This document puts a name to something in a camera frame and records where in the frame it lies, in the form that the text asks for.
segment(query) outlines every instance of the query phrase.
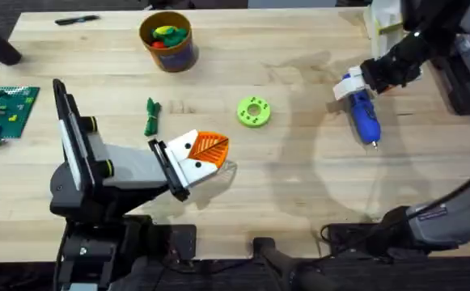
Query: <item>green toy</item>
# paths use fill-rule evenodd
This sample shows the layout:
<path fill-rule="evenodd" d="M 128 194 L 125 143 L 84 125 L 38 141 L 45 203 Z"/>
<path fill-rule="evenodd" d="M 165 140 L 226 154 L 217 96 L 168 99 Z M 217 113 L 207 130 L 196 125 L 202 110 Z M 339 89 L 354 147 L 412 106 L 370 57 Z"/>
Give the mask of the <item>green toy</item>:
<path fill-rule="evenodd" d="M 260 97 L 247 97 L 238 104 L 236 114 L 243 125 L 260 127 L 270 119 L 270 105 Z"/>
<path fill-rule="evenodd" d="M 183 28 L 164 26 L 152 30 L 152 36 L 156 40 L 161 40 L 165 47 L 170 48 L 183 42 L 188 36 L 188 31 Z"/>
<path fill-rule="evenodd" d="M 146 111 L 148 112 L 148 121 L 145 127 L 145 136 L 157 134 L 159 112 L 161 111 L 161 104 L 154 103 L 152 98 L 149 98 L 146 102 Z"/>

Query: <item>green ring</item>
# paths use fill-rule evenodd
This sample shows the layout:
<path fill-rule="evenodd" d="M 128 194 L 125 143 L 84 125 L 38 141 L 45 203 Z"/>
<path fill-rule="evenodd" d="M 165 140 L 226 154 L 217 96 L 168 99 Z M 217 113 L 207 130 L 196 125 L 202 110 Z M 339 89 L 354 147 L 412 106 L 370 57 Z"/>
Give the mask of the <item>green ring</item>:
<path fill-rule="evenodd" d="M 250 106 L 257 106 L 260 109 L 260 114 L 251 115 L 248 112 Z M 253 128 L 260 127 L 270 119 L 270 105 L 265 99 L 258 96 L 247 97 L 238 103 L 236 115 L 243 125 Z"/>

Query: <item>orange piece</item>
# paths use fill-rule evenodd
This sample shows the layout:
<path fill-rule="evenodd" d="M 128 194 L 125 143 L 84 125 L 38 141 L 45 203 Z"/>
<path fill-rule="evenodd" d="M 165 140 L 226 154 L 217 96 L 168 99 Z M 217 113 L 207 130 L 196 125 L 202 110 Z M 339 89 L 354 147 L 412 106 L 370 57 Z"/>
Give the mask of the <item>orange piece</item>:
<path fill-rule="evenodd" d="M 156 49 L 165 49 L 166 48 L 166 46 L 164 45 L 164 43 L 162 41 L 154 41 L 152 43 L 152 47 L 156 48 Z"/>
<path fill-rule="evenodd" d="M 226 161 L 229 139 L 218 133 L 199 132 L 188 158 L 212 162 L 220 168 Z"/>

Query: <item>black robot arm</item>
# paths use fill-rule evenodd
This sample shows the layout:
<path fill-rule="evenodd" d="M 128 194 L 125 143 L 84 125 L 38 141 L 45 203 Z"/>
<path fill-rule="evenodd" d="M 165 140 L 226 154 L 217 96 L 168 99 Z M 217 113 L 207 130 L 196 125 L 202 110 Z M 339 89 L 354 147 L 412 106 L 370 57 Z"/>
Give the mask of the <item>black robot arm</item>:
<path fill-rule="evenodd" d="M 402 18 L 409 34 L 383 57 L 361 64 L 365 83 L 379 94 L 406 86 L 425 61 L 448 55 L 457 34 L 470 34 L 470 0 L 403 0 Z"/>

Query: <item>wooden table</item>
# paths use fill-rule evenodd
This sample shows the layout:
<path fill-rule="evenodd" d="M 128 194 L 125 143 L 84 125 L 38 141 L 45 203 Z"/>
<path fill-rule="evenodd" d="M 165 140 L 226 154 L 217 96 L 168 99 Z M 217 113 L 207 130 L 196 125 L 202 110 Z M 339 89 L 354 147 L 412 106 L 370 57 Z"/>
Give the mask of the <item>wooden table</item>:
<path fill-rule="evenodd" d="M 145 104 L 163 105 L 159 139 L 190 129 L 226 134 L 228 168 L 180 203 L 169 193 L 135 210 L 158 223 L 194 223 L 198 258 L 250 255 L 268 235 L 290 255 L 315 257 L 329 222 L 380 219 L 397 205 L 442 196 L 470 177 L 470 116 L 447 110 L 426 68 L 423 79 L 375 101 L 379 150 L 364 147 L 332 86 L 370 57 L 360 9 L 185 11 L 200 49 L 189 71 L 159 70 L 138 38 L 148 11 L 24 13 L 11 35 L 19 65 L 0 64 L 0 86 L 40 86 L 23 136 L 0 147 L 0 261 L 53 260 L 63 220 L 49 212 L 49 180 L 62 162 L 51 82 L 60 78 L 80 112 L 96 116 L 108 143 L 147 149 Z M 243 127 L 237 103 L 269 101 L 272 119 Z M 470 245 L 457 252 L 470 255 Z"/>

